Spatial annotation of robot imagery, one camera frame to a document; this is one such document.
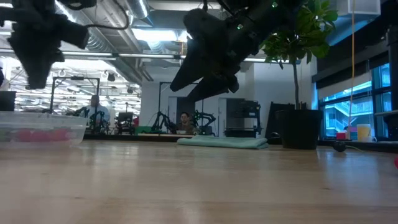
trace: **folded cloth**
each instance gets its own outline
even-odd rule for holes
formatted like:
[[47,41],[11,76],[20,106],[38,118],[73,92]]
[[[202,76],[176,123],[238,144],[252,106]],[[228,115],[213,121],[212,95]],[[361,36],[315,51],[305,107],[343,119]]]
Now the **folded cloth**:
[[268,147],[266,138],[219,138],[213,136],[194,136],[191,139],[181,138],[177,144],[186,146],[230,147],[238,149],[265,149]]

